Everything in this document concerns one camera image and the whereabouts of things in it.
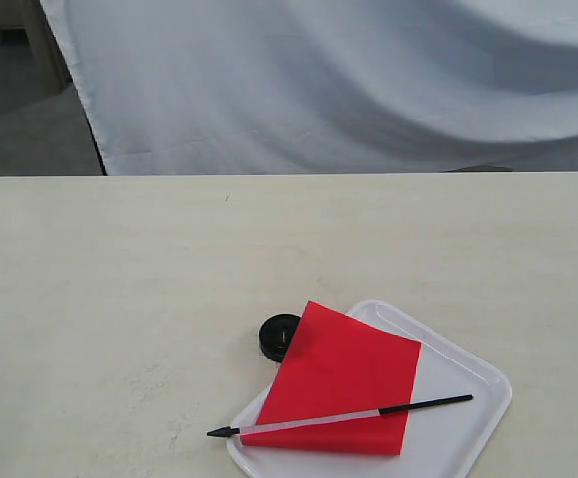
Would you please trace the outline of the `red flag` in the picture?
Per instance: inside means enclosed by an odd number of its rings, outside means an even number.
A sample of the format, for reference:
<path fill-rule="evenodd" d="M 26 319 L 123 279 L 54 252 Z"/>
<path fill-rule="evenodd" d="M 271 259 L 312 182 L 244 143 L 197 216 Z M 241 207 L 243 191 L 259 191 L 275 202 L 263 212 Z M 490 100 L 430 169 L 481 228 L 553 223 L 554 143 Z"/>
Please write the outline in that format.
<path fill-rule="evenodd" d="M 409 412 L 473 399 L 414 402 L 421 349 L 310 301 L 255 423 L 208 434 L 253 447 L 397 456 Z"/>

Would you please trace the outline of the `black round flag base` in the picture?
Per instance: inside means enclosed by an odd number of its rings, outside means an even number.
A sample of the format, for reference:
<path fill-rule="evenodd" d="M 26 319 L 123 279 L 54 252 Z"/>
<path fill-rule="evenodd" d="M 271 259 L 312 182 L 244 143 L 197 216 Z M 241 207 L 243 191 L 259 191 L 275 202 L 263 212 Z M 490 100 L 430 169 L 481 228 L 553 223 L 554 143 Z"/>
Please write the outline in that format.
<path fill-rule="evenodd" d="M 288 313 L 268 318 L 258 331 L 261 352 L 275 363 L 281 363 L 286 357 L 299 322 L 299 316 Z"/>

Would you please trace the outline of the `white cloth backdrop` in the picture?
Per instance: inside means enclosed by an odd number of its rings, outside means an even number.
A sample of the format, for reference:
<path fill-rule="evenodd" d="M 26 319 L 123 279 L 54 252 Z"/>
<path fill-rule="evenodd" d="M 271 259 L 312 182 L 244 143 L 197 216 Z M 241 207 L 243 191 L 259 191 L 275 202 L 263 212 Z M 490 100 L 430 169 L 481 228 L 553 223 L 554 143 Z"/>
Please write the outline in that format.
<path fill-rule="evenodd" d="M 110 175 L 578 170 L 578 1 L 46 1 Z"/>

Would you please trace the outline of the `wooden furniture in background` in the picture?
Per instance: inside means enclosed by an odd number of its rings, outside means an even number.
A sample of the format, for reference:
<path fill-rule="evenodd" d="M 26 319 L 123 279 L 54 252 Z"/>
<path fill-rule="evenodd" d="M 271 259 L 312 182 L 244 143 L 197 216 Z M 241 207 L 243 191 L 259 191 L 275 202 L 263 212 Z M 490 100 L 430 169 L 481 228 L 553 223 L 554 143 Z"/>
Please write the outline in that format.
<path fill-rule="evenodd" d="M 45 92 L 60 94 L 71 76 L 40 1 L 0 1 L 0 44 L 14 30 L 25 33 Z"/>

